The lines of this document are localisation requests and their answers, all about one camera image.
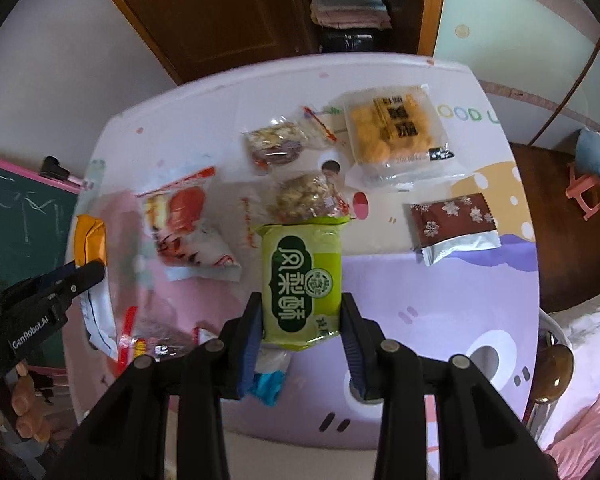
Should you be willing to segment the orange white snack packet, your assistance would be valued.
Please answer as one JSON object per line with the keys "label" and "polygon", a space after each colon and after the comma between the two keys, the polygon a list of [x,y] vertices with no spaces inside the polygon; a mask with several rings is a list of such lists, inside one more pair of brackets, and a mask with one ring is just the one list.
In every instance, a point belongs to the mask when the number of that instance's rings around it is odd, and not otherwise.
{"label": "orange white snack packet", "polygon": [[80,296],[81,311],[90,344],[115,361],[118,358],[118,337],[109,290],[105,222],[88,214],[76,217],[73,257],[78,268],[92,262],[104,266],[104,277]]}

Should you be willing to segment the blue foil snack packet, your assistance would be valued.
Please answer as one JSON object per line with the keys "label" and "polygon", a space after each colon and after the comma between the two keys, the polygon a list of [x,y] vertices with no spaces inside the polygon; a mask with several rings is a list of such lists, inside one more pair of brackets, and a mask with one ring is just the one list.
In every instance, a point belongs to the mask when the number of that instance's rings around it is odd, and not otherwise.
{"label": "blue foil snack packet", "polygon": [[252,383],[248,389],[250,396],[265,406],[277,404],[285,385],[291,355],[279,348],[262,347],[259,350]]}

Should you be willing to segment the dark brownie clear packet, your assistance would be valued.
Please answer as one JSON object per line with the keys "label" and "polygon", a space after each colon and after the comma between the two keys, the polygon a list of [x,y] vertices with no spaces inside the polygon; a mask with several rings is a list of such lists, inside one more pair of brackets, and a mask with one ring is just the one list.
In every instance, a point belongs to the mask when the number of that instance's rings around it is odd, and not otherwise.
{"label": "dark brownie clear packet", "polygon": [[155,361],[186,356],[193,348],[218,335],[213,330],[196,325],[190,332],[151,320],[140,308],[126,309],[118,340],[118,357],[114,374],[120,376],[139,356],[151,356]]}

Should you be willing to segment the green pineapple cake packet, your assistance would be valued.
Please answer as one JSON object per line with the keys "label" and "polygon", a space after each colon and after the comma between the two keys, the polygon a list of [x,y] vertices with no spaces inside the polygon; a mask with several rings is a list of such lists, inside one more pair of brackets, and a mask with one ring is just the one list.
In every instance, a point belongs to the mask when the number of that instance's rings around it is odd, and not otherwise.
{"label": "green pineapple cake packet", "polygon": [[339,333],[340,231],[346,223],[266,224],[258,229],[265,344],[302,351]]}

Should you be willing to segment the red white snack bag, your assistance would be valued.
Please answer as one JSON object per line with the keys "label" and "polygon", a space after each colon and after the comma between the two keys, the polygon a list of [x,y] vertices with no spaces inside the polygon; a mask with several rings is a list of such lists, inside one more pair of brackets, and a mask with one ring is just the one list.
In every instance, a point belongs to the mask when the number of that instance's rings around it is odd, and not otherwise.
{"label": "red white snack bag", "polygon": [[206,213],[214,177],[213,166],[162,172],[135,192],[146,231],[171,282],[237,282],[242,277],[242,266]]}

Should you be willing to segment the brown snowflake snack packet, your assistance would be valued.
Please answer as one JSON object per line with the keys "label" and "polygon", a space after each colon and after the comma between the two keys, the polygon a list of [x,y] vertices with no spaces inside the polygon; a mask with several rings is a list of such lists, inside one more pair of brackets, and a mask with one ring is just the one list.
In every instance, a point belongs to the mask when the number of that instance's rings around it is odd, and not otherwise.
{"label": "brown snowflake snack packet", "polygon": [[454,252],[501,247],[498,226],[482,193],[410,205],[417,248],[426,266]]}

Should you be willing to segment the cartoon printed tablecloth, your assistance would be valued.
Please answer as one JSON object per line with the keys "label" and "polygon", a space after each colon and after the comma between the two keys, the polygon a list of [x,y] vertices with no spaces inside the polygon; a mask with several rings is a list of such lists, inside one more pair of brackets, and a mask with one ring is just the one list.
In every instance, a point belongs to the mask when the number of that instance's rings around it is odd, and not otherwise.
{"label": "cartoon printed tablecloth", "polygon": [[160,334],[225,330],[254,302],[224,427],[250,440],[372,450],[384,402],[347,337],[348,302],[420,362],[459,358],[482,408],[528,402],[539,328],[529,209],[504,132],[465,65],[397,54],[230,70],[114,116],[88,166],[69,256],[106,278],[64,331],[76,414]]}

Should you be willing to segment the clear nut packet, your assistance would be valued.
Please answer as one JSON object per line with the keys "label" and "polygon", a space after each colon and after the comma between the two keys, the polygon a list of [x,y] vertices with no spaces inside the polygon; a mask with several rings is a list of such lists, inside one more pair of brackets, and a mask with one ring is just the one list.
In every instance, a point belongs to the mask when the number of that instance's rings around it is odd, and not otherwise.
{"label": "clear nut packet", "polygon": [[306,129],[289,120],[248,131],[242,136],[254,166],[263,170],[291,164],[309,143]]}
{"label": "clear nut packet", "polygon": [[321,171],[276,181],[266,196],[266,209],[276,223],[346,223],[350,208],[336,180]]}

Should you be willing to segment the yellow pastry clear packet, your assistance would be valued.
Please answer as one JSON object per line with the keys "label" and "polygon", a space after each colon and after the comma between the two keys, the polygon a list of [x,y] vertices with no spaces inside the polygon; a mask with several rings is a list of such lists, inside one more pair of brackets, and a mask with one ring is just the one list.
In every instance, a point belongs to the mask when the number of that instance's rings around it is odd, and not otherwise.
{"label": "yellow pastry clear packet", "polygon": [[353,158],[370,186],[463,173],[426,84],[351,91],[342,104]]}

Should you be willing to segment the white pillow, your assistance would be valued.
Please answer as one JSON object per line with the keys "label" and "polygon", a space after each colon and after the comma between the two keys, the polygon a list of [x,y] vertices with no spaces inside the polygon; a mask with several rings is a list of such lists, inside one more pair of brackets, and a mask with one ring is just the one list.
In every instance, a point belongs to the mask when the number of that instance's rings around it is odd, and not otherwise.
{"label": "white pillow", "polygon": [[552,318],[571,344],[574,371],[539,433],[541,448],[548,448],[563,429],[570,429],[600,395],[600,294],[553,313]]}

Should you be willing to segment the pink blanket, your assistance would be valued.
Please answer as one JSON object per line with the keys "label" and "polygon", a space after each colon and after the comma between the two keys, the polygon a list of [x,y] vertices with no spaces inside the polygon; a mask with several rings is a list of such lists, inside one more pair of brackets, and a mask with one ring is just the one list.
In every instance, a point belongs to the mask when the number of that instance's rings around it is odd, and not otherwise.
{"label": "pink blanket", "polygon": [[562,428],[546,450],[559,479],[583,479],[600,457],[600,394]]}

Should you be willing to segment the pink plastic stool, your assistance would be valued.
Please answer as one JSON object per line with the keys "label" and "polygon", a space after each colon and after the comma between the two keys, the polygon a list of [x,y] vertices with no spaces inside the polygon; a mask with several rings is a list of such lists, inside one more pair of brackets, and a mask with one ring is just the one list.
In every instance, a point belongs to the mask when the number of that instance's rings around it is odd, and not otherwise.
{"label": "pink plastic stool", "polygon": [[575,162],[570,162],[569,183],[565,190],[568,200],[574,200],[588,221],[600,212],[600,177],[596,174],[579,174]]}

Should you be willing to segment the brown wooden door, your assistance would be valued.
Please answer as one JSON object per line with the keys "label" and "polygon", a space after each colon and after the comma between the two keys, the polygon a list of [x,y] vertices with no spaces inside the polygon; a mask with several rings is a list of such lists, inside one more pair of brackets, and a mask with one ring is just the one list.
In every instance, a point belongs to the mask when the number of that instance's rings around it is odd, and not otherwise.
{"label": "brown wooden door", "polygon": [[177,84],[317,50],[308,0],[111,0]]}

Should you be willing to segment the pastel sliding wardrobe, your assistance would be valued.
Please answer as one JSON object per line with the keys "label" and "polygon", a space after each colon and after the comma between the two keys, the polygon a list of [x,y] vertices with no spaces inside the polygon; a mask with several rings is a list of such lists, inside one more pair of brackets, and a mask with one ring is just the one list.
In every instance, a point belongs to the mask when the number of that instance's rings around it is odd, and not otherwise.
{"label": "pastel sliding wardrobe", "polygon": [[569,152],[600,133],[600,23],[582,0],[443,0],[434,54],[474,72],[510,142]]}

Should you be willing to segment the green chalkboard pink frame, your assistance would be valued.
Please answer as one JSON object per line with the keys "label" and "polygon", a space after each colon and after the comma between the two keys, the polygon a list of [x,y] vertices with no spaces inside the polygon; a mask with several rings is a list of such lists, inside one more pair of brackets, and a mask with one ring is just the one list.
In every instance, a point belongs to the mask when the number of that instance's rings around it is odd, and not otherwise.
{"label": "green chalkboard pink frame", "polygon": [[0,159],[0,289],[65,262],[78,194]]}

